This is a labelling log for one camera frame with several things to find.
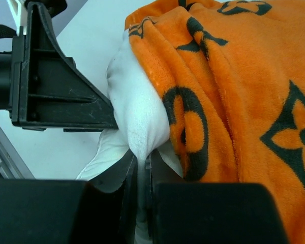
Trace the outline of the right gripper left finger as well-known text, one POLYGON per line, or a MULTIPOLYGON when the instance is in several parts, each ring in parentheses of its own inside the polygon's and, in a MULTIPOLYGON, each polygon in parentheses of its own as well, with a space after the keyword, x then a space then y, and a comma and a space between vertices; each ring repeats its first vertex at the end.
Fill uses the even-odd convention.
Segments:
POLYGON ((133 243, 137 160, 89 181, 0 179, 0 243, 133 243))

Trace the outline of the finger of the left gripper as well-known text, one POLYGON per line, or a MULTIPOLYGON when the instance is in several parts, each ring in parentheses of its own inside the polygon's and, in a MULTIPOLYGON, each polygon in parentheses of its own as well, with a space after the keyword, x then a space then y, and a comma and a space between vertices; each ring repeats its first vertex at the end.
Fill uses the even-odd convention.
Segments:
POLYGON ((16 127, 36 131, 117 128, 110 101, 64 55, 41 2, 28 3, 27 27, 13 38, 11 121, 16 127))

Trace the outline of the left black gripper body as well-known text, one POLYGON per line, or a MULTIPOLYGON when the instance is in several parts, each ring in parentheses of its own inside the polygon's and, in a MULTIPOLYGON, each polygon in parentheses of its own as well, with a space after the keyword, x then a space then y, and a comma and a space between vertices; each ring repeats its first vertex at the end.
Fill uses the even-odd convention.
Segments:
MULTIPOLYGON (((16 30, 0 24, 0 39, 12 39, 16 30)), ((12 51, 0 51, 0 110, 10 109, 12 51)))

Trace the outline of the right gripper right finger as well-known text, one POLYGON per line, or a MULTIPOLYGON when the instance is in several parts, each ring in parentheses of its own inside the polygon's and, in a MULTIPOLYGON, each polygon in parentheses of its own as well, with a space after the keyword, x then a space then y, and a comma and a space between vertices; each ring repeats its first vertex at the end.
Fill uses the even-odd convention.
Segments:
POLYGON ((154 243, 287 243, 279 212, 260 184, 184 181, 151 153, 145 162, 148 233, 154 243))

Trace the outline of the white pillow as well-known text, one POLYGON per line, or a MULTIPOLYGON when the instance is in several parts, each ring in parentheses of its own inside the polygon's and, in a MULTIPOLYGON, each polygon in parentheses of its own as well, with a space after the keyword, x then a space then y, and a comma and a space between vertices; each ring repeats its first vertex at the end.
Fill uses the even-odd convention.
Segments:
POLYGON ((78 174, 91 180, 131 150, 138 161, 138 208, 135 243, 152 243, 145 209, 145 160, 158 149, 162 159, 179 176, 182 167, 169 140, 170 127, 164 104, 132 51, 129 31, 106 70, 107 95, 114 108, 117 130, 104 130, 93 159, 78 174))

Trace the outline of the orange patterned pillowcase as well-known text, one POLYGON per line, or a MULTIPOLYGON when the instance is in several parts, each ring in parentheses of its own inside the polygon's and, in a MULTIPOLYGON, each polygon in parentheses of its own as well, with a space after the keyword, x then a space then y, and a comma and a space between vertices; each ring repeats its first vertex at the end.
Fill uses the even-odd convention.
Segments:
POLYGON ((125 28, 184 179, 263 184, 305 243, 305 1, 155 1, 125 28))

